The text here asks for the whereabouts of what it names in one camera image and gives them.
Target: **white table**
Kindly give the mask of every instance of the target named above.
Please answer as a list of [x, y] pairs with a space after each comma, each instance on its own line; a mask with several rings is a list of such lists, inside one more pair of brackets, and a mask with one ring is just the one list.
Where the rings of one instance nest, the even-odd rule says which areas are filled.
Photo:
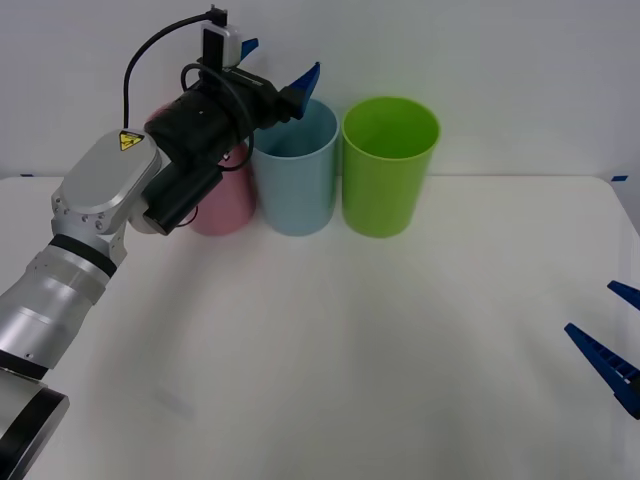
[[[56, 179], [0, 182], [0, 290]], [[640, 365], [638, 237], [593, 178], [428, 180], [415, 221], [287, 238], [127, 233], [45, 380], [71, 409], [28, 478], [637, 479], [640, 424], [563, 332]]]

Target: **black cable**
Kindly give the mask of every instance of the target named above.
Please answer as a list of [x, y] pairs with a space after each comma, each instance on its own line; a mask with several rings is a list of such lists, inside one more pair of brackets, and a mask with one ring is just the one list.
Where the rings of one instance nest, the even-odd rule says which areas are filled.
[[240, 95], [238, 95], [238, 92], [235, 91], [235, 89], [229, 84], [229, 82], [227, 82], [222, 77], [222, 75], [220, 75], [218, 72], [216, 72], [212, 68], [209, 68], [206, 65], [202, 65], [200, 63], [190, 63], [189, 65], [186, 65], [182, 69], [182, 73], [180, 73], [180, 84], [182, 85], [183, 90], [186, 91], [188, 89], [187, 73], [189, 73], [191, 70], [200, 70], [201, 72], [207, 75], [210, 75], [216, 80], [218, 80], [222, 84], [222, 86], [227, 89], [227, 91], [231, 94], [231, 96], [235, 99], [235, 101], [238, 103], [240, 110], [242, 110], [242, 115], [244, 116], [244, 119], [247, 122], [247, 126], [249, 127], [249, 148], [247, 149], [247, 155], [245, 156], [244, 160], [242, 160], [242, 162], [240, 162], [238, 165], [234, 167], [225, 167], [225, 166], [219, 165], [220, 169], [223, 172], [235, 172], [236, 170], [240, 170], [251, 159], [251, 155], [253, 155], [254, 127], [253, 127], [253, 120], [251, 119], [251, 115], [249, 114], [249, 110], [247, 109], [246, 105], [240, 98]]
[[184, 20], [180, 20], [179, 22], [169, 25], [168, 27], [163, 28], [154, 36], [152, 36], [149, 40], [147, 40], [138, 49], [135, 55], [131, 57], [131, 61], [129, 62], [129, 65], [127, 66], [127, 70], [124, 73], [124, 83], [122, 86], [123, 107], [124, 107], [124, 120], [122, 123], [124, 125], [124, 128], [129, 127], [129, 80], [131, 79], [131, 72], [133, 71], [133, 67], [135, 67], [136, 63], [138, 63], [138, 60], [140, 60], [140, 57], [142, 57], [144, 52], [146, 52], [149, 49], [149, 47], [151, 47], [151, 45], [156, 43], [165, 35], [168, 35], [169, 33], [173, 32], [174, 30], [178, 30], [179, 28], [186, 27], [187, 25], [203, 22], [205, 20], [210, 20], [210, 19], [211, 19], [211, 12], [207, 12], [201, 15], [196, 15], [195, 17], [185, 18]]
[[193, 212], [193, 217], [191, 217], [191, 219], [188, 222], [181, 223], [180, 225], [176, 226], [176, 228], [182, 228], [182, 227], [186, 227], [187, 225], [191, 225], [197, 216], [198, 216], [198, 205], [196, 205], [196, 211]]

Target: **light blue cup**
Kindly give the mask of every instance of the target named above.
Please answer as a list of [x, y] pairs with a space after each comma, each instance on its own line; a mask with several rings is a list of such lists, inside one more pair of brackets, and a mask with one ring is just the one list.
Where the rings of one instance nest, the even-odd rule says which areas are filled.
[[255, 132], [252, 157], [265, 219], [284, 235], [323, 228], [336, 201], [336, 140], [340, 122], [325, 104], [311, 99], [302, 120]]

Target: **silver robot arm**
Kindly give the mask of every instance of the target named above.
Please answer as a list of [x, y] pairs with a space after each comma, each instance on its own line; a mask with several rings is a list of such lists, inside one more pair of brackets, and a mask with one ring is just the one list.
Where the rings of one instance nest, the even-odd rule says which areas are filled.
[[0, 479], [24, 476], [67, 411], [69, 399], [39, 380], [124, 260], [127, 220], [153, 231], [136, 212], [161, 167], [149, 135], [118, 130], [102, 137], [52, 195], [53, 240], [0, 296]]

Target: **black ring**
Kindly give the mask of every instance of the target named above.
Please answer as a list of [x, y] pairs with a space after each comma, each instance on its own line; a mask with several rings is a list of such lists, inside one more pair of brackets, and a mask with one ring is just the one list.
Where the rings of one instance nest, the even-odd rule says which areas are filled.
[[75, 238], [58, 234], [53, 237], [53, 240], [49, 242], [49, 245], [75, 253], [79, 257], [84, 258], [87, 262], [93, 263], [96, 267], [109, 275], [109, 278], [113, 277], [113, 274], [116, 273], [116, 270], [118, 269], [116, 264], [113, 263], [109, 257], [104, 256], [95, 248], [92, 248], [86, 243], [82, 243], [80, 240], [76, 240]]
[[0, 438], [0, 480], [7, 480], [51, 414], [66, 397], [43, 388]]

